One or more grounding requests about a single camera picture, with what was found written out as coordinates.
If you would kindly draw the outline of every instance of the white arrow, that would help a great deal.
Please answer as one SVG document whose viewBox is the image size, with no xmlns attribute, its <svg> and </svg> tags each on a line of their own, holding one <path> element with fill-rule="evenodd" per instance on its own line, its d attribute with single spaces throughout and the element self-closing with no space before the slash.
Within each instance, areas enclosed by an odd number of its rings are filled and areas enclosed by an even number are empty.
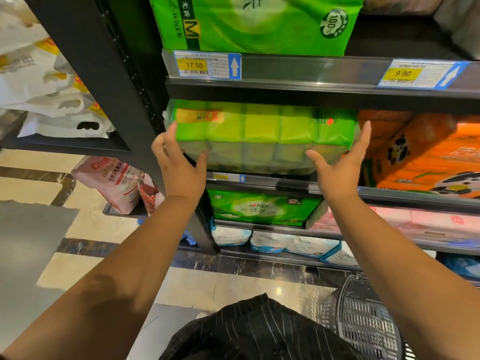
<svg viewBox="0 0 480 360">
<path fill-rule="evenodd" d="M 230 68 L 232 69 L 232 77 L 237 77 L 239 72 L 239 64 L 237 63 L 237 58 L 233 58 Z"/>
<path fill-rule="evenodd" d="M 448 73 L 446 76 L 445 76 L 445 79 L 443 80 L 443 82 L 440 84 L 440 87 L 445 87 L 447 86 L 447 83 L 449 83 L 453 78 L 455 78 L 457 76 L 457 73 L 459 72 L 459 69 L 460 69 L 460 66 L 458 66 L 457 68 L 455 68 L 453 71 L 451 71 L 450 73 Z"/>
</svg>

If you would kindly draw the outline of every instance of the forearm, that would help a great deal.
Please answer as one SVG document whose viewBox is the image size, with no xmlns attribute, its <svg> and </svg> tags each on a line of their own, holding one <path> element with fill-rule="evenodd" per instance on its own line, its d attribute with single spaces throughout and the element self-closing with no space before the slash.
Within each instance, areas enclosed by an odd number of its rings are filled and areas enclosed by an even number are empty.
<svg viewBox="0 0 480 360">
<path fill-rule="evenodd" d="M 474 358 L 480 292 L 424 253 L 358 196 L 330 202 L 373 288 L 421 358 Z"/>
<path fill-rule="evenodd" d="M 126 358 L 195 205 L 168 197 L 5 351 L 19 359 Z"/>
</svg>

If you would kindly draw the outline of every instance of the person's left arm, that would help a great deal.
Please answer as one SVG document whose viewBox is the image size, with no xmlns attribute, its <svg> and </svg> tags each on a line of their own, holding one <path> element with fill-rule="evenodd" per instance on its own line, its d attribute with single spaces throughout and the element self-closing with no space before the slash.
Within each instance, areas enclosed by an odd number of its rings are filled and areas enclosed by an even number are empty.
<svg viewBox="0 0 480 360">
<path fill-rule="evenodd" d="M 191 166 L 175 133 L 172 124 L 152 144 L 165 200 L 4 351 L 7 360 L 127 358 L 205 189 L 207 154 Z"/>
</svg>

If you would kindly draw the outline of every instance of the floor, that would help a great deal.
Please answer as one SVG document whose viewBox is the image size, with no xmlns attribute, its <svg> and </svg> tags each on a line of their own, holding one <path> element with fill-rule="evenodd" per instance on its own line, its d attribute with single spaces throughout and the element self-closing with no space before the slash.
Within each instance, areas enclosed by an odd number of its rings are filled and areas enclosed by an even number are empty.
<svg viewBox="0 0 480 360">
<path fill-rule="evenodd" d="M 104 215 L 105 199 L 73 179 L 81 158 L 0 152 L 0 215 L 2 205 L 19 212 L 0 235 L 0 352 L 137 228 L 135 219 Z M 200 312 L 262 293 L 318 321 L 322 300 L 345 275 L 178 251 L 129 359 L 158 359 Z"/>
</svg>

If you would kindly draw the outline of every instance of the dark marble floor strip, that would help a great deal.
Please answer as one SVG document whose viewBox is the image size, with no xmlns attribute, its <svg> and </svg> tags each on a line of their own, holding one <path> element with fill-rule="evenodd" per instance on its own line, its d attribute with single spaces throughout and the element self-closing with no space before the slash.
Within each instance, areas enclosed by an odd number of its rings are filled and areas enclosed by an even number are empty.
<svg viewBox="0 0 480 360">
<path fill-rule="evenodd" d="M 64 237 L 56 251 L 57 253 L 104 258 L 117 246 L 118 244 L 113 242 Z M 188 251 L 177 251 L 171 266 L 333 288 L 339 288 L 347 274 L 349 274 L 349 272 L 342 270 L 290 265 L 255 259 L 231 258 L 220 255 L 212 256 Z"/>
<path fill-rule="evenodd" d="M 75 178 L 70 173 L 0 166 L 0 177 L 20 180 L 60 183 L 62 188 L 50 206 L 62 207 L 75 188 Z"/>
</svg>

